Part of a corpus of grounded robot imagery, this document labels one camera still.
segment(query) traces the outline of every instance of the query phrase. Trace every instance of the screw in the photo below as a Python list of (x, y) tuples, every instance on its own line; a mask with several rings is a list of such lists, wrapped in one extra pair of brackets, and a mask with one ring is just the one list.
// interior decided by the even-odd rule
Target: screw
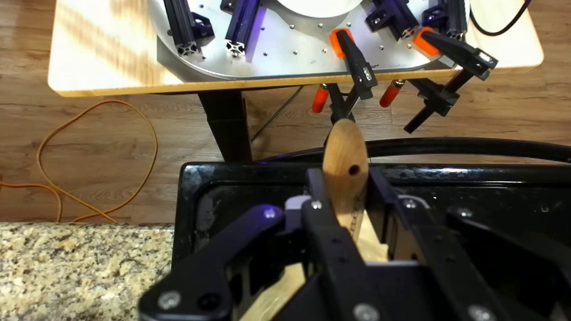
[(468, 314), (473, 321), (496, 321), (496, 316), (484, 305), (469, 305)]
[(163, 293), (157, 304), (163, 311), (171, 311), (180, 305), (180, 293), (177, 291)]
[(216, 293), (207, 293), (207, 295), (202, 295), (196, 304), (202, 311), (214, 311), (220, 307), (221, 298)]
[(271, 207), (264, 209), (264, 216), (266, 216), (266, 220), (273, 220), (275, 218), (275, 211)]
[(321, 202), (311, 202), (312, 209), (321, 209)]
[(459, 209), (461, 218), (473, 218), (473, 213), (469, 209)]
[(416, 202), (411, 200), (411, 198), (407, 198), (407, 200), (405, 200), (405, 207), (407, 207), (407, 209), (416, 209)]
[(359, 304), (353, 309), (353, 316), (357, 321), (378, 321), (378, 311), (373, 305)]

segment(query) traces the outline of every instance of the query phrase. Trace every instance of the orange clamp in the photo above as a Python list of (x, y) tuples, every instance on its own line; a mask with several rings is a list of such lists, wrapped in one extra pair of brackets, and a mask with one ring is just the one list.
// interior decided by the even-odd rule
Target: orange clamp
[(405, 81), (393, 81), (391, 86), (386, 90), (382, 98), (378, 100), (380, 107), (389, 107), (394, 98), (398, 97), (400, 90), (405, 86)]
[(327, 100), (328, 100), (328, 91), (325, 86), (320, 86), (312, 104), (314, 114), (320, 114), (323, 111)]
[(425, 32), (436, 32), (434, 29), (423, 27), (419, 32), (416, 32), (416, 36), (412, 38), (412, 45), (423, 52), (428, 57), (437, 57), (441, 56), (441, 50), (432, 47), (428, 41), (425, 41), (423, 34)]
[(341, 45), (339, 45), (339, 40), (337, 40), (337, 32), (346, 32), (353, 41), (355, 41), (355, 38), (353, 38), (353, 34), (352, 34), (350, 29), (334, 29), (334, 31), (328, 34), (328, 43), (332, 45), (336, 56), (337, 56), (337, 57), (345, 57), (345, 52), (343, 52), (343, 49), (341, 49)]

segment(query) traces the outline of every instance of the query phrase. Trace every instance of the wooden table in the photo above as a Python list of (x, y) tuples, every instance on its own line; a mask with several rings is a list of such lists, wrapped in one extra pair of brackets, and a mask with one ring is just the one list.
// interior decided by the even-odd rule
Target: wooden table
[[(523, 0), (471, 0), (491, 31), (503, 27)], [(468, 43), (500, 61), (498, 70), (514, 72), (543, 63), (543, 49), (528, 13), (502, 38), (487, 38), (469, 25)], [(452, 79), (459, 70), (418, 70), (377, 73), (380, 81)], [(182, 82), (157, 61), (157, 36), (146, 0), (57, 0), (52, 36), (48, 86), (68, 98), (200, 93), (211, 129), (225, 159), (248, 161), (250, 143), (241, 90), (352, 82), (348, 75), (289, 77), (262, 81)]]

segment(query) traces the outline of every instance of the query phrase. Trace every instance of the bolt hole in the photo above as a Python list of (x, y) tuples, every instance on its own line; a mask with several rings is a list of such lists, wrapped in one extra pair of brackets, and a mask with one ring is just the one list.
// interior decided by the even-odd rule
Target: bolt hole
[(198, 298), (198, 307), (202, 311), (214, 311), (220, 305), (221, 298), (216, 293), (207, 293)]
[(350, 173), (352, 177), (355, 177), (355, 175), (359, 175), (359, 172), (361, 172), (361, 168), (359, 168), (357, 164), (353, 164), (348, 173)]

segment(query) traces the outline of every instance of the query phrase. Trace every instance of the white turntable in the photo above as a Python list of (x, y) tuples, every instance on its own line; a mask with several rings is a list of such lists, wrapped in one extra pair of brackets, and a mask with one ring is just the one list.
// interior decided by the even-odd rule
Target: white turntable
[[(188, 0), (188, 4), (214, 27), (214, 38), (191, 56), (177, 54), (163, 0), (148, 0), (150, 18), (159, 40), (179, 63), (177, 68), (191, 68), (214, 79), (346, 73), (345, 61), (336, 57), (328, 43), (334, 29), (352, 31), (355, 45), (375, 72), (419, 70), (430, 63), (412, 49), (411, 40), (396, 41), (387, 29), (370, 31), (364, 20), (371, 11), (371, 0), (261, 0), (250, 45), (243, 56), (227, 50), (225, 34), (232, 15), (220, 9), (220, 0)], [(430, 6), (430, 0), (409, 0), (418, 20)]]

